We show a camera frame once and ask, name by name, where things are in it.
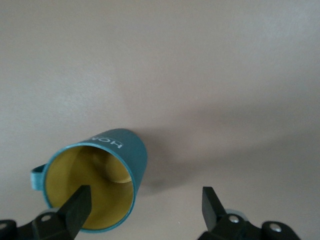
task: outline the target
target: teal mug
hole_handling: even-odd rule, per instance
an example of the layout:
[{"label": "teal mug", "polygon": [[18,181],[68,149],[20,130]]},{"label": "teal mug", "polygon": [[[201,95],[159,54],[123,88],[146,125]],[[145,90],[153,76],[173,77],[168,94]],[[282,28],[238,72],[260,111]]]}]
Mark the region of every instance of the teal mug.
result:
[{"label": "teal mug", "polygon": [[147,166],[147,150],[132,131],[112,129],[68,145],[31,171],[31,186],[50,208],[61,207],[81,186],[91,186],[92,210],[84,232],[105,232],[131,213]]}]

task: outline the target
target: cup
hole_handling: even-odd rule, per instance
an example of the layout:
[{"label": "cup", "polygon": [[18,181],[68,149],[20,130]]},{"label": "cup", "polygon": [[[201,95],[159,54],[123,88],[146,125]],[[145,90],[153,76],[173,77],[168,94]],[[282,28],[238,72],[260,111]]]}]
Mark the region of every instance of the cup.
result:
[{"label": "cup", "polygon": [[43,192],[49,208],[59,208],[81,185],[90,185],[92,210],[82,231],[105,232],[131,213],[146,166],[141,139],[117,128],[59,150],[31,171],[31,186]]}]

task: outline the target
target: gray surface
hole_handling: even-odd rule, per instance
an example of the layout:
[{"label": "gray surface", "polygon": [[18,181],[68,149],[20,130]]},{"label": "gray surface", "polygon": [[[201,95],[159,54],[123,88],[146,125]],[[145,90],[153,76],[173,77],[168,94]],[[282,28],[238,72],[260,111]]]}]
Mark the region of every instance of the gray surface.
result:
[{"label": "gray surface", "polygon": [[0,4],[0,215],[46,208],[29,171],[112,128],[149,162],[128,220],[77,239],[195,240],[202,186],[258,226],[320,236],[320,2]]}]

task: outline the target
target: mug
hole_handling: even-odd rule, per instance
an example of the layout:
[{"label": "mug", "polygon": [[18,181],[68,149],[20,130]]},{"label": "mug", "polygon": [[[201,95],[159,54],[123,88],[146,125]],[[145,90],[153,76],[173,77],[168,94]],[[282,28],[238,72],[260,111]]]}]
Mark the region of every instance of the mug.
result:
[{"label": "mug", "polygon": [[59,208],[81,185],[90,185],[92,209],[82,231],[105,232],[131,213],[146,166],[142,140],[117,128],[59,150],[31,171],[31,186],[43,192],[49,208]]}]

